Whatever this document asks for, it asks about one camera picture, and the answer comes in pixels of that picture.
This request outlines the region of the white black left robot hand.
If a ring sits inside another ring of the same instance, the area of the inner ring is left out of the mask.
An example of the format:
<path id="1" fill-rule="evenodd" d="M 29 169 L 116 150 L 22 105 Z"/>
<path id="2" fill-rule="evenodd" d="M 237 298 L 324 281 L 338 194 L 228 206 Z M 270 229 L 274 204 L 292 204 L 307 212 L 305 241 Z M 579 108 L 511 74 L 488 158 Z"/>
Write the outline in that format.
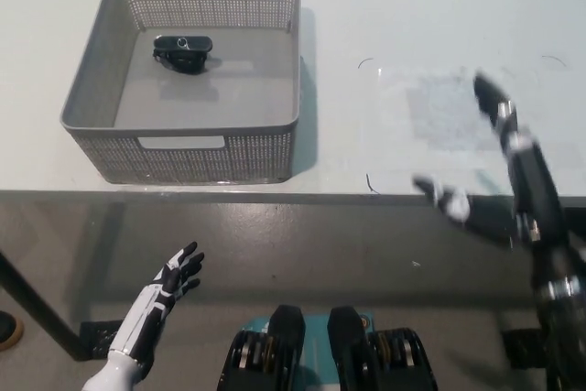
<path id="1" fill-rule="evenodd" d="M 110 349 L 140 366 L 154 359 L 165 321 L 176 303 L 200 284 L 204 253 L 192 242 L 180 249 L 146 284 L 128 311 Z"/>

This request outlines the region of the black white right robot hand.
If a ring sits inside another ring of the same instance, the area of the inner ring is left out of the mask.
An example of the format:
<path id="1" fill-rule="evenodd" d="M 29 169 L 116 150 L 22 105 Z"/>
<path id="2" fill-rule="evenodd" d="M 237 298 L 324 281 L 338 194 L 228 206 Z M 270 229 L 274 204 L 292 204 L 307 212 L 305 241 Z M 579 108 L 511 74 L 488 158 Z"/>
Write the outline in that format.
<path id="1" fill-rule="evenodd" d="M 448 221 L 497 244 L 530 248 L 569 243 L 569 228 L 541 146 L 518 122 L 514 102 L 485 74 L 472 81 L 480 113 L 488 119 L 507 165 L 511 206 L 415 175 L 412 183 Z"/>

